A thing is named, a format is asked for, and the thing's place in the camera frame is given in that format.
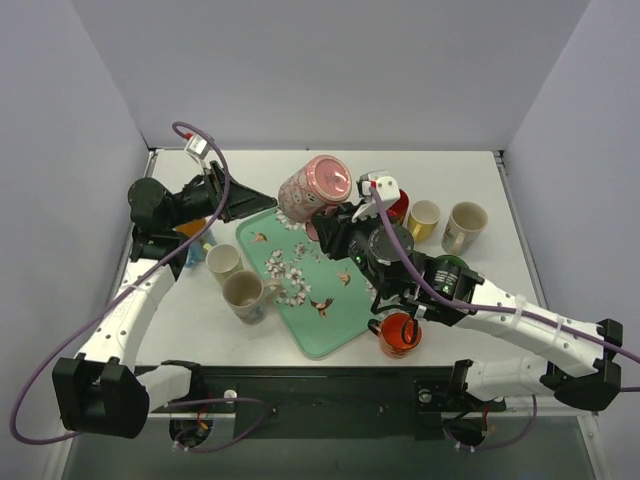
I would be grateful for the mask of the pink mug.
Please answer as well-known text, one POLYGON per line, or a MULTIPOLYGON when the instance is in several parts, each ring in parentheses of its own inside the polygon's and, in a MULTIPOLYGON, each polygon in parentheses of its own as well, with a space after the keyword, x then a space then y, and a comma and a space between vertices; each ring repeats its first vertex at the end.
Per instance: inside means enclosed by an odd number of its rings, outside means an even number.
POLYGON ((352 191, 346 165, 331 155, 318 155, 280 186, 278 206, 296 223, 305 223, 328 207, 345 202, 352 191))

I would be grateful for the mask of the black mug red interior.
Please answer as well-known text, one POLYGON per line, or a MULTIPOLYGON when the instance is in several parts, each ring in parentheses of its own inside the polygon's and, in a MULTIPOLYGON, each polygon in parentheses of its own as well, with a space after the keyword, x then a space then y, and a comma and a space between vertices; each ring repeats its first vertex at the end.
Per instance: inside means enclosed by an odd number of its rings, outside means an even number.
POLYGON ((387 215, 392 224, 402 225, 410 206, 410 200, 404 190, 400 190, 400 198, 387 209, 387 215))

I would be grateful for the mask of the blue glazed mug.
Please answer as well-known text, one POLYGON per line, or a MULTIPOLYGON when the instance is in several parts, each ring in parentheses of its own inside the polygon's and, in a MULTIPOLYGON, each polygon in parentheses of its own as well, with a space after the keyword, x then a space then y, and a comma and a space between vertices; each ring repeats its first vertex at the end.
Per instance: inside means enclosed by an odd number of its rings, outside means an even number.
MULTIPOLYGON (((202 218, 179 225, 175 228, 175 230, 187 235, 189 238, 193 238, 200 230, 202 230, 206 226, 206 224, 207 219, 202 218)), ((207 229, 189 246, 185 267, 193 268, 197 264, 203 262, 206 259, 208 251, 216 244, 217 242, 212 234, 211 229, 207 229)))

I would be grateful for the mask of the pale yellow faceted mug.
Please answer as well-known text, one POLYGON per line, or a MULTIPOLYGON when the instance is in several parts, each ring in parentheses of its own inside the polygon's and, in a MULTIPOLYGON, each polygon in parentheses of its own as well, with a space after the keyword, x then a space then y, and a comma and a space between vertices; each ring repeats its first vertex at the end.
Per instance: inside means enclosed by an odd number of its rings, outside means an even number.
POLYGON ((244 269, 240 252, 230 244, 205 244, 205 265, 216 279, 223 285, 234 273, 244 269))

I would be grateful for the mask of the tall cream floral mug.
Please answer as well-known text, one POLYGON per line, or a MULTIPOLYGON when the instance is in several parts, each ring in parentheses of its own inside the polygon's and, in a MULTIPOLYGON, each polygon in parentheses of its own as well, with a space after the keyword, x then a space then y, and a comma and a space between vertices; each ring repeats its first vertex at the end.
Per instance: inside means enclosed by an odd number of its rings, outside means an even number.
POLYGON ((456 271, 457 275, 479 276, 480 273, 472 270, 469 265, 459 256, 444 254, 436 258, 437 269, 441 271, 456 271))

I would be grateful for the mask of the orange mug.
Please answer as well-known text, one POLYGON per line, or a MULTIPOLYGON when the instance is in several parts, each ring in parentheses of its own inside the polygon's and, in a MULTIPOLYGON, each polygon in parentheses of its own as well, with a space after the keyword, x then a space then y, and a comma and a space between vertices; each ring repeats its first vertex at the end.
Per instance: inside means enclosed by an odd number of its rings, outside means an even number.
POLYGON ((370 319, 367 327, 378 338, 382 352, 391 358, 405 357, 422 339, 418 321, 407 313, 392 313, 383 320, 370 319))

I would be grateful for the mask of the beige patterned mug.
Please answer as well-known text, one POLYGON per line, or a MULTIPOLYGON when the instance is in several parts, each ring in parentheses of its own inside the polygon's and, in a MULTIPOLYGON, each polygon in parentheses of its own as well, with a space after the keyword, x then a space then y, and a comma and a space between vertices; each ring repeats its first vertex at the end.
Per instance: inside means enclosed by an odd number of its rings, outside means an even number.
POLYGON ((222 286, 227 305, 243 323, 249 325, 260 323, 266 316, 268 305, 283 291, 284 286, 279 279, 262 279, 249 270, 232 274, 222 286))

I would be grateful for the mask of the cream mug umbrella design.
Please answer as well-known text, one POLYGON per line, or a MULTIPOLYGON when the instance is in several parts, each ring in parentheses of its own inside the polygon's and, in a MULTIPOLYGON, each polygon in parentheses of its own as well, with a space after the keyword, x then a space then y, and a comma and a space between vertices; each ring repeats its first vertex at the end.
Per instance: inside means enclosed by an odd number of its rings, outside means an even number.
POLYGON ((488 224, 488 214, 473 202, 457 203, 451 210, 441 240, 443 250, 451 255, 465 254, 488 224))

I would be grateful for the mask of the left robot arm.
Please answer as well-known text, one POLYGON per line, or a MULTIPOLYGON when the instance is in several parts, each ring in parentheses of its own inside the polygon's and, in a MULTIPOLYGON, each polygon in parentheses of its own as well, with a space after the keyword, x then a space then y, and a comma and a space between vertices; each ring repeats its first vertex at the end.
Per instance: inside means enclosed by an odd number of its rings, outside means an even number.
POLYGON ((154 410, 173 402, 192 412, 210 396, 194 362, 169 360, 140 376, 134 373, 151 320, 186 263, 188 237, 178 227, 210 216, 228 223, 277 201, 226 180, 217 163, 178 193, 154 178, 141 178, 127 200, 133 245, 117 303, 74 357, 57 360, 52 380, 66 429, 132 439, 154 410))

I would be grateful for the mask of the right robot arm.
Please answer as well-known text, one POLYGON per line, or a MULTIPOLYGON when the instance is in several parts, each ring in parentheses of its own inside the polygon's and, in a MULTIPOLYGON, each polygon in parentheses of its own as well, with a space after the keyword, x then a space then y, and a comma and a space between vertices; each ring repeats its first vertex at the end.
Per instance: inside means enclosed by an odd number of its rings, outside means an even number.
POLYGON ((356 210, 346 203, 314 215, 311 224, 328 258, 350 259, 377 301, 389 300, 409 315, 405 337, 413 339, 418 321, 425 320, 481 332, 529 353, 505 361, 456 361, 446 386, 453 406, 537 395, 599 412, 621 392, 619 322, 585 323, 540 308, 475 271, 416 251, 401 225, 385 225, 379 217, 353 220, 356 210))

